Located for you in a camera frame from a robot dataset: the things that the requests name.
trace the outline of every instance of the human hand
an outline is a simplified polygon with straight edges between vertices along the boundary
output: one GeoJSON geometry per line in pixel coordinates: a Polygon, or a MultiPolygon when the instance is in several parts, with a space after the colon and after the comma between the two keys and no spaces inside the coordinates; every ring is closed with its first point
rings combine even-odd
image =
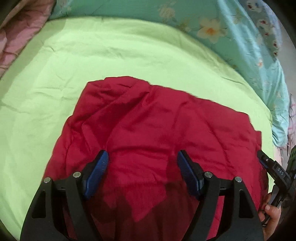
{"type": "Polygon", "coordinates": [[[263,205],[261,207],[261,211],[259,211],[259,219],[261,222],[264,221],[265,216],[263,213],[263,210],[270,216],[270,219],[266,225],[265,228],[263,228],[263,234],[264,234],[264,240],[270,238],[270,236],[274,233],[278,223],[279,219],[281,217],[281,208],[277,208],[275,206],[271,206],[268,204],[269,200],[271,198],[271,193],[267,194],[264,198],[263,205]]]}

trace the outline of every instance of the teal floral fabric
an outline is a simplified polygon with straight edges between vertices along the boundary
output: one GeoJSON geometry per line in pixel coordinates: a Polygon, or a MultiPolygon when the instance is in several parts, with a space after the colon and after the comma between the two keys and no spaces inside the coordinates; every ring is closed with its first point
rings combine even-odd
{"type": "Polygon", "coordinates": [[[255,90],[272,113],[274,144],[286,145],[289,95],[277,59],[281,32],[262,0],[57,0],[50,19],[90,15],[168,24],[198,39],[255,90]]]}

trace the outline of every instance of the round metal rivet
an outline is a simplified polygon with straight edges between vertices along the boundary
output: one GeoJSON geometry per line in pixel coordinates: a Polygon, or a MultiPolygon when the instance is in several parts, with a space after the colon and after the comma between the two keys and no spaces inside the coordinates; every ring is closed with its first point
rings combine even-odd
{"type": "Polygon", "coordinates": [[[80,177],[80,176],[81,176],[81,173],[80,172],[73,173],[73,177],[80,177]]]}
{"type": "Polygon", "coordinates": [[[49,182],[50,182],[50,180],[51,180],[51,179],[50,179],[50,177],[46,177],[46,178],[44,178],[44,180],[43,180],[43,181],[44,181],[44,183],[49,183],[49,182]]]}
{"type": "Polygon", "coordinates": [[[241,183],[241,182],[242,182],[242,178],[241,178],[241,177],[235,177],[235,180],[236,180],[238,183],[241,183]]]}
{"type": "Polygon", "coordinates": [[[205,172],[205,177],[211,178],[213,176],[213,173],[211,172],[205,172]]]}

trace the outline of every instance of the red fabric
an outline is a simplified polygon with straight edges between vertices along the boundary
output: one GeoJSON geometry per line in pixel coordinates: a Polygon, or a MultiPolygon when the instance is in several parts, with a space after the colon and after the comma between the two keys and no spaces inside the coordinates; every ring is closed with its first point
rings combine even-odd
{"type": "MultiPolygon", "coordinates": [[[[89,82],[47,165],[54,180],[81,171],[100,149],[107,174],[88,201],[104,240],[180,241],[198,202],[176,163],[185,149],[219,178],[242,177],[256,208],[268,180],[256,157],[261,134],[246,114],[132,77],[89,82]]],[[[209,235],[216,235],[223,199],[209,235]]]]}

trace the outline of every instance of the light green sheet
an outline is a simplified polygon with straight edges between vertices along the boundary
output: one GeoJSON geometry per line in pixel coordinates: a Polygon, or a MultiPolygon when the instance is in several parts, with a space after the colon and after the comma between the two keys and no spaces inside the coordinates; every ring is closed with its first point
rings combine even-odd
{"type": "Polygon", "coordinates": [[[125,75],[247,113],[262,131],[263,151],[273,156],[270,111],[239,74],[197,40],[140,20],[54,20],[0,81],[0,219],[15,237],[86,83],[125,75]]]}

